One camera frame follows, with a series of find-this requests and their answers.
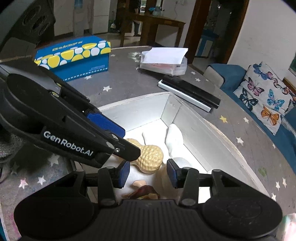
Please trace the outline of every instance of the blue butterfly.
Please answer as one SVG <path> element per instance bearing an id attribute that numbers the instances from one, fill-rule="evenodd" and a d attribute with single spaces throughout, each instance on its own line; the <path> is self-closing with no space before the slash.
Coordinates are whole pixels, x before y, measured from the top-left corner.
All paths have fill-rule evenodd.
<path id="1" fill-rule="evenodd" d="M 273 105 L 274 106 L 273 109 L 275 111 L 279 111 L 279 108 L 283 105 L 283 103 L 285 103 L 284 100 L 276 100 L 274 98 L 274 93 L 273 93 L 272 89 L 269 90 L 268 97 L 269 97 L 269 99 L 267 99 L 267 104 Z"/>
<path id="2" fill-rule="evenodd" d="M 261 76 L 261 78 L 264 79 L 264 80 L 267 80 L 267 79 L 271 80 L 273 78 L 273 74 L 271 72 L 269 72 L 269 71 L 267 73 L 263 73 L 260 70 L 261 66 L 262 66 L 262 62 L 260 64 L 253 64 L 254 73 Z"/>
<path id="3" fill-rule="evenodd" d="M 247 106 L 247 108 L 252 111 L 253 106 L 257 105 L 258 100 L 253 98 L 248 98 L 248 94 L 245 88 L 242 88 L 242 93 L 239 97 L 239 99 Z"/>

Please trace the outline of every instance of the yellow dot pattern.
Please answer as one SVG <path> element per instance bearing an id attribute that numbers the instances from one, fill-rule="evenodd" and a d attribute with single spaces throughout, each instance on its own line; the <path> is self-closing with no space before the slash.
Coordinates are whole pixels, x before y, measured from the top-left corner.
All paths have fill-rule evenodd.
<path id="1" fill-rule="evenodd" d="M 70 63 L 70 62 L 74 62 L 84 58 L 88 58 L 91 56 L 91 50 L 93 48 L 96 48 L 98 50 L 99 46 L 98 46 L 98 43 L 86 43 L 82 45 L 82 48 L 83 48 L 82 54 L 81 53 L 75 54 L 74 49 L 69 49 L 61 52 L 59 55 L 48 54 L 46 56 L 39 57 L 38 60 L 35 59 L 34 62 L 37 65 L 40 65 L 42 60 L 46 59 L 47 64 L 43 64 L 43 65 L 47 65 L 50 69 L 53 69 L 58 67 L 61 61 L 63 61 L 63 64 L 64 64 L 65 61 L 67 61 L 67 63 Z M 99 55 L 107 54 L 110 52 L 111 52 L 111 43 L 109 41 L 106 41 L 106 45 L 104 48 L 100 49 Z"/>

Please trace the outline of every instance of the person's leg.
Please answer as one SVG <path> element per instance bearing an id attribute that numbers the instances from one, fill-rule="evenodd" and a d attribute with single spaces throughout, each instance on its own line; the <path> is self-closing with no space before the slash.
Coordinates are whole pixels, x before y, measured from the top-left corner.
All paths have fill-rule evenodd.
<path id="1" fill-rule="evenodd" d="M 140 27 L 140 21 L 134 21 L 133 22 L 134 25 L 135 25 L 135 28 L 134 28 L 134 36 L 139 36 L 139 27 Z"/>

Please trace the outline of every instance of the blue gripper pad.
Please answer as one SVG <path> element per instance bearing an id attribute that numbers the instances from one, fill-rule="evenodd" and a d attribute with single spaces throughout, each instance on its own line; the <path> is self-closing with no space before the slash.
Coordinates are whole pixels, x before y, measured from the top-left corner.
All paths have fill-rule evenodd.
<path id="1" fill-rule="evenodd" d="M 89 113 L 86 118 L 95 123 L 101 129 L 109 130 L 121 138 L 123 138 L 126 134 L 125 129 L 104 116 L 102 113 Z"/>

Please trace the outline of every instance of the wooden desk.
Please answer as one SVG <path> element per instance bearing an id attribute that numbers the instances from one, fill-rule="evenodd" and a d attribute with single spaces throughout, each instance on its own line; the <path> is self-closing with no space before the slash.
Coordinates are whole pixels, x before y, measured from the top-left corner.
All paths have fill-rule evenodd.
<path id="1" fill-rule="evenodd" d="M 178 27 L 178 33 L 175 41 L 175 47 L 179 47 L 180 38 L 183 32 L 184 22 L 173 20 L 170 18 L 164 18 L 160 16 L 147 15 L 147 14 L 135 14 L 126 12 L 121 31 L 120 47 L 123 47 L 124 34 L 127 25 L 127 21 L 137 20 L 143 22 L 142 33 L 140 38 L 140 45 L 151 45 L 155 42 L 156 32 L 158 25 L 168 25 Z"/>

